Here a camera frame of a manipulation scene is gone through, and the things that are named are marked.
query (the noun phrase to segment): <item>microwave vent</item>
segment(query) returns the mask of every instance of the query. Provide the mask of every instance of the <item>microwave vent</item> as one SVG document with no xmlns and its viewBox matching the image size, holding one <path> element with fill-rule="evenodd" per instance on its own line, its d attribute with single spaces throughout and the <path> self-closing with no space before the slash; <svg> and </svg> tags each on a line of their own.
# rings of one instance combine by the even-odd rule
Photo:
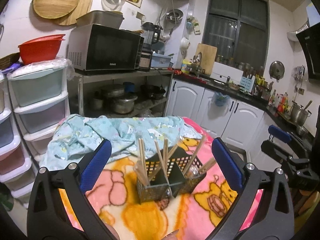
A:
<svg viewBox="0 0 320 240">
<path fill-rule="evenodd" d="M 71 60 L 73 65 L 81 66 L 81 57 L 82 57 L 82 52 L 69 52 L 68 53 L 68 59 Z"/>
</svg>

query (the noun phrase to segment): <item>window frame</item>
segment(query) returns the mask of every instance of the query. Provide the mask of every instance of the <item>window frame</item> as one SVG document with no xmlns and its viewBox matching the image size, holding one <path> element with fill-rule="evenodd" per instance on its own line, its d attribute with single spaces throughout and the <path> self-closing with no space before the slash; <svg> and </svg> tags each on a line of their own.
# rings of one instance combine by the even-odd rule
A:
<svg viewBox="0 0 320 240">
<path fill-rule="evenodd" d="M 206 15 L 205 24 L 204 24 L 204 33 L 203 33 L 201 42 L 204 43 L 205 34 L 207 34 L 209 32 L 209 30 L 208 30 L 208 28 L 209 28 L 209 26 L 208 26 L 208 17 L 209 17 L 209 15 L 237 22 L 235 44 L 234 44 L 234 48 L 233 48 L 233 51 L 232 51 L 232 57 L 233 58 L 235 58 L 236 50 L 237 50 L 237 47 L 238 47 L 241 22 L 245 23 L 245 24 L 248 24 L 250 26 L 253 26 L 255 28 L 258 28 L 259 30 L 263 30 L 263 31 L 265 31 L 267 33 L 266 56 L 265 56 L 264 64 L 263 64 L 263 67 L 265 68 L 266 67 L 266 62 L 267 62 L 267 57 L 268 57 L 268 50 L 269 50 L 270 6 L 269 6 L 269 0 L 260 0 L 260 1 L 266 3 L 266 25 L 267 25 L 266 27 L 263 27 L 262 25 L 259 25 L 259 24 L 255 24 L 254 22 L 248 21 L 246 19 L 241 19 L 241 0 L 239 0 L 239 11 L 238 11 L 238 17 L 237 18 L 228 17 L 228 16 L 225 16 L 225 15 L 220 15 L 220 14 L 215 14 L 215 13 L 210 12 L 211 11 L 212 0 L 209 0 L 208 1 L 208 7 L 207 7 L 207 15 Z"/>
</svg>

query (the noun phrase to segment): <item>blue gripper pad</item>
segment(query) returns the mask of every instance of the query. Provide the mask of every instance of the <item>blue gripper pad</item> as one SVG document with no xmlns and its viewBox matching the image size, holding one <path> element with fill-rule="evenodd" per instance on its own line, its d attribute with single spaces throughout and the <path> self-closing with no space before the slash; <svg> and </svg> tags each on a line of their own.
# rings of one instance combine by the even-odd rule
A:
<svg viewBox="0 0 320 240">
<path fill-rule="evenodd" d="M 273 135 L 274 137 L 278 138 L 279 140 L 283 141 L 284 143 L 291 142 L 291 136 L 285 131 L 282 131 L 280 128 L 270 125 L 268 128 L 268 132 Z"/>
<path fill-rule="evenodd" d="M 103 145 L 98 146 L 94 157 L 89 162 L 87 167 L 82 171 L 79 185 L 82 194 L 88 190 L 92 190 L 104 166 L 111 156 L 111 151 L 112 146 L 108 140 L 104 140 Z"/>
<path fill-rule="evenodd" d="M 230 188 L 241 193 L 244 188 L 245 163 L 236 153 L 230 152 L 219 137 L 213 140 L 211 150 Z"/>
</svg>

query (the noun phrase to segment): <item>window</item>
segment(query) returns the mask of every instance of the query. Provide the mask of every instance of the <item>window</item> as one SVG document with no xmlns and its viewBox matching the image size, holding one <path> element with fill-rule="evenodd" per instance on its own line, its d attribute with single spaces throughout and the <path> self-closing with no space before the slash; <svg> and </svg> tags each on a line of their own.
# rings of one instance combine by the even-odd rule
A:
<svg viewBox="0 0 320 240">
<path fill-rule="evenodd" d="M 262 0 L 210 0 L 203 43 L 217 55 L 234 58 L 235 67 L 265 66 L 268 43 L 268 5 Z"/>
</svg>

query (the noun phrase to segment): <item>blender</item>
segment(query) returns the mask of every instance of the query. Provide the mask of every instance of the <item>blender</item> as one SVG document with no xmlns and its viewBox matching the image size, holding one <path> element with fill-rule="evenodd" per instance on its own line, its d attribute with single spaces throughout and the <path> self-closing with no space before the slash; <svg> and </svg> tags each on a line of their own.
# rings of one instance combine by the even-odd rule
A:
<svg viewBox="0 0 320 240">
<path fill-rule="evenodd" d="M 151 45 L 157 43 L 160 38 L 160 26 L 154 25 L 153 23 L 146 22 L 142 25 L 143 34 L 141 36 L 144 38 L 141 58 L 139 63 L 139 70 L 150 71 L 152 50 Z"/>
</svg>

